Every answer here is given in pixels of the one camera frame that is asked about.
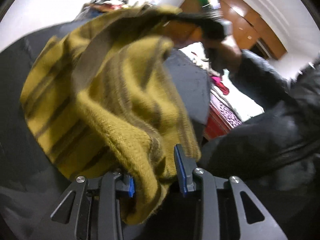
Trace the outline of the person's right hand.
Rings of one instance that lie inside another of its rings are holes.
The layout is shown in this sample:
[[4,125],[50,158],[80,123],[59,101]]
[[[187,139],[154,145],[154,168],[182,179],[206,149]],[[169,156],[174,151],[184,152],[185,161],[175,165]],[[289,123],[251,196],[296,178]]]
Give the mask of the person's right hand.
[[227,36],[224,40],[204,38],[202,44],[209,59],[210,67],[214,71],[222,73],[224,69],[227,69],[230,74],[238,72],[242,60],[242,51],[232,35]]

